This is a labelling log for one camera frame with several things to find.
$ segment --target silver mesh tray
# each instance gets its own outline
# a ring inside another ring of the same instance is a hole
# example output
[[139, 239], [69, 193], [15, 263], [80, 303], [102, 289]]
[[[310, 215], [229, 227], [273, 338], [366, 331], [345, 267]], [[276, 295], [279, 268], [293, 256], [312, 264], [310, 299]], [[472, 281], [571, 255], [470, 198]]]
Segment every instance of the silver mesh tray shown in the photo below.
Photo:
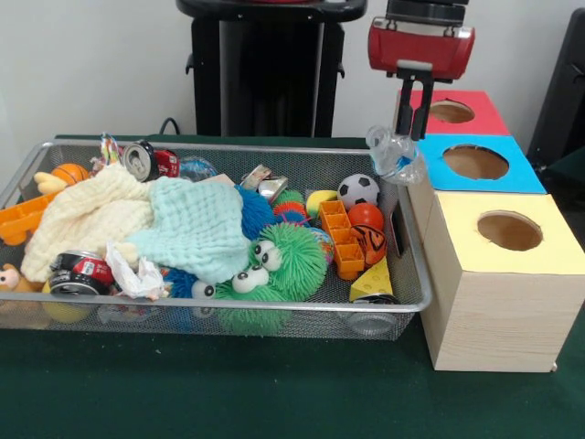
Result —
[[[155, 148], [172, 149], [180, 157], [205, 157], [234, 181], [262, 163], [278, 175], [289, 178], [289, 186], [305, 193], [316, 189], [335, 188], [352, 174], [372, 175], [367, 151], [294, 147], [153, 144]], [[99, 154], [97, 141], [54, 140], [38, 145], [17, 169], [15, 176], [0, 195], [3, 209], [39, 194], [33, 175], [50, 172], [62, 163], [78, 163], [90, 168], [90, 159]], [[400, 305], [357, 305], [348, 303], [351, 283], [341, 281], [332, 266], [324, 284], [307, 302], [264, 303], [245, 301], [205, 301], [196, 299], [163, 299], [155, 303], [133, 301], [112, 296], [68, 296], [37, 293], [0, 293], [3, 306], [14, 309], [9, 318], [0, 316], [0, 327], [40, 328], [73, 331], [187, 333], [229, 335], [214, 317], [216, 308], [254, 309], [260, 313], [291, 312], [292, 317], [277, 337], [363, 338], [396, 340], [414, 313], [431, 301], [431, 283], [414, 224], [408, 192], [402, 187], [379, 181], [382, 192], [380, 207], [385, 215], [395, 211], [394, 223], [400, 254], [388, 246], [388, 265], [392, 287]], [[390, 221], [387, 220], [387, 236]], [[19, 267], [24, 245], [0, 247], [0, 262]], [[44, 311], [53, 305], [85, 305], [90, 314], [74, 323], [51, 321]], [[136, 321], [107, 321], [98, 310], [108, 305], [134, 305]]]

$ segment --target clear plastic bottle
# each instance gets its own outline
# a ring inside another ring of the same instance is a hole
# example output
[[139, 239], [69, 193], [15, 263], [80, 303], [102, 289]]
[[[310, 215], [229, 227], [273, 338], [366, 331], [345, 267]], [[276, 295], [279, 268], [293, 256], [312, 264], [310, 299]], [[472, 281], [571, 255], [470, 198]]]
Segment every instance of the clear plastic bottle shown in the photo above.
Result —
[[427, 173], [424, 157], [410, 137], [396, 135], [384, 126], [373, 126], [366, 144], [376, 174], [395, 185], [416, 185]]

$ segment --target green fuzzy ball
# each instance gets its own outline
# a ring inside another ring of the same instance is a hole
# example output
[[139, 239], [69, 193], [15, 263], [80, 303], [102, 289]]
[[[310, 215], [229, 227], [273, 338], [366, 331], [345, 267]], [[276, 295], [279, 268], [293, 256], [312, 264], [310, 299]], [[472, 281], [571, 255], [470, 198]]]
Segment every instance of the green fuzzy ball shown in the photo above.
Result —
[[327, 260], [309, 229], [284, 222], [264, 229], [260, 240], [272, 241], [282, 256], [282, 265], [271, 273], [269, 285], [292, 302], [303, 302], [315, 294], [325, 279]]
[[[216, 298], [224, 300], [255, 300], [259, 302], [283, 302], [282, 295], [268, 285], [257, 286], [250, 293], [236, 293], [231, 281], [216, 287]], [[291, 311], [272, 309], [227, 309], [218, 310], [221, 326], [230, 334], [240, 336], [276, 335], [292, 316]]]
[[304, 205], [304, 197], [298, 190], [285, 189], [272, 203], [272, 208], [276, 208], [281, 204], [295, 201]]

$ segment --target orange plastic block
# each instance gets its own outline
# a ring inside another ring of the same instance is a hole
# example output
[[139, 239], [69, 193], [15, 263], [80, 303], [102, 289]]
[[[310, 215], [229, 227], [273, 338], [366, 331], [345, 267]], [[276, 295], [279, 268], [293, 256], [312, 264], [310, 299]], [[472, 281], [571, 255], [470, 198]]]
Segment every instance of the orange plastic block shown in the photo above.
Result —
[[33, 198], [0, 210], [0, 239], [6, 245], [20, 245], [26, 241], [27, 233], [37, 229], [45, 209], [57, 194]]
[[337, 275], [345, 281], [356, 279], [366, 268], [366, 258], [351, 233], [351, 222], [344, 203], [339, 200], [322, 202], [319, 218], [323, 230], [331, 236], [335, 245]]

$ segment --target wire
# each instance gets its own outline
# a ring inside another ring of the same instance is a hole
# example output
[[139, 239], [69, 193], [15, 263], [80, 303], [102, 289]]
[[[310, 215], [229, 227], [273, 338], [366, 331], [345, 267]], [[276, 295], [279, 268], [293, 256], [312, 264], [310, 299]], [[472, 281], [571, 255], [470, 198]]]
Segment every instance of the wire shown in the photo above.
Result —
[[165, 119], [165, 121], [163, 122], [163, 125], [161, 126], [161, 129], [158, 131], [159, 134], [164, 134], [165, 133], [165, 129], [166, 126], [171, 123], [173, 125], [173, 127], [175, 128], [175, 134], [176, 135], [181, 135], [181, 130], [179, 130], [179, 125], [176, 123], [176, 120], [173, 119], [172, 117], [167, 117]]

